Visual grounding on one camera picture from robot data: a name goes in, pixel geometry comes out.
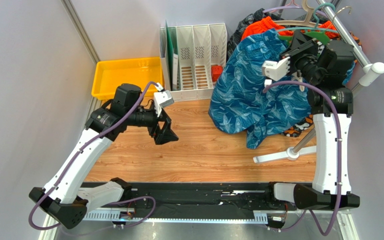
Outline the blue leaf-print shorts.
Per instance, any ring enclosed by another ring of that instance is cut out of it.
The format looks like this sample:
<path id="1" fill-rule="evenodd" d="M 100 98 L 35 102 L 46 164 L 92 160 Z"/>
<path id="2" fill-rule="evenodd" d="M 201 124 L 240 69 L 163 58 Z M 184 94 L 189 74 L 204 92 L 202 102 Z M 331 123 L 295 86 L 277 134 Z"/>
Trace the blue leaf-print shorts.
<path id="1" fill-rule="evenodd" d="M 246 146 L 256 149 L 262 141 L 277 135 L 312 115 L 308 89 L 300 90 L 293 74 L 265 87 L 265 61 L 278 62 L 289 44 L 275 29 L 243 39 L 226 63 L 214 87 L 209 116 L 227 134 L 246 132 Z"/>

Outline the green hanger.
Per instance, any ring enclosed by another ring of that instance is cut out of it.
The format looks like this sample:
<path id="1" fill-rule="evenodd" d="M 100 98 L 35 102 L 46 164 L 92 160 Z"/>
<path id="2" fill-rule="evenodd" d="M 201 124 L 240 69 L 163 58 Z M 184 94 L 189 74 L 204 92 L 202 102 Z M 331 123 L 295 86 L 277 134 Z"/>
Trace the green hanger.
<path id="1" fill-rule="evenodd" d="M 345 6 L 345 7 L 341 8 L 340 10 L 338 10 L 334 14 L 333 19 L 335 19 L 337 17 L 337 15 L 339 13 L 341 13 L 342 11 L 344 11 L 345 9 L 349 9 L 348 14 L 351 15 L 353 8 L 351 6 Z M 334 24 L 331 22 L 331 24 L 325 28 L 291 27 L 291 28 L 277 30 L 277 32 L 280 33 L 280 32 L 285 32 L 285 31 L 292 31 L 292 30 L 299 31 L 300 33 L 303 33 L 305 36 L 311 37 L 311 39 L 316 39 L 317 41 L 319 41 L 321 43 L 321 45 L 326 45 L 331 40 L 329 38 L 329 36 L 326 35 L 326 32 L 328 32 L 328 30 L 330 30 L 330 31 L 332 30 L 334 33 L 339 34 L 337 32 L 337 30 L 333 30 L 330 28 L 333 25 Z M 292 41 L 292 38 L 293 38 L 292 36 L 284 36 L 284 35 L 279 36 L 280 40 L 288 41 L 289 43 Z"/>

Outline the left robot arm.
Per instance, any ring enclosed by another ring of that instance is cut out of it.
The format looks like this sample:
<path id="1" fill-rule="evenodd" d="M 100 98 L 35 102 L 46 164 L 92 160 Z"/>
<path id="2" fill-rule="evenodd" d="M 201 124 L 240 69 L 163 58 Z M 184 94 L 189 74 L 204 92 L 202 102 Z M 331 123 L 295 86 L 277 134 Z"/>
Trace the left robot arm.
<path id="1" fill-rule="evenodd" d="M 100 156 L 128 127 L 146 128 L 156 145 L 179 139 L 165 111 L 174 103 L 171 92 L 159 83 L 148 85 L 156 88 L 149 106 L 142 105 L 146 88 L 130 83 L 118 86 L 113 98 L 91 113 L 78 143 L 59 171 L 45 186 L 30 191 L 34 208 L 55 219 L 57 226 L 73 229 L 97 208 L 131 201 L 131 185 L 118 177 L 94 188 L 81 188 Z"/>

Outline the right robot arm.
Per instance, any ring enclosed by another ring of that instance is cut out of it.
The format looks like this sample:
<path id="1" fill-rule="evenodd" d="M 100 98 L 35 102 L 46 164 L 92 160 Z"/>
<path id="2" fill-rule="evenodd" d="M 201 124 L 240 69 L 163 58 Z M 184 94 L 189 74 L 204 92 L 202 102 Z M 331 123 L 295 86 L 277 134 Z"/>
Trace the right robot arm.
<path id="1" fill-rule="evenodd" d="M 359 207 L 361 199 L 352 193 L 345 154 L 354 97 L 343 82 L 355 62 L 353 47 L 330 40 L 320 50 L 316 39 L 296 30 L 281 59 L 288 61 L 288 75 L 298 73 L 308 83 L 317 141 L 316 172 L 312 184 L 275 183 L 273 197 L 302 210 Z"/>

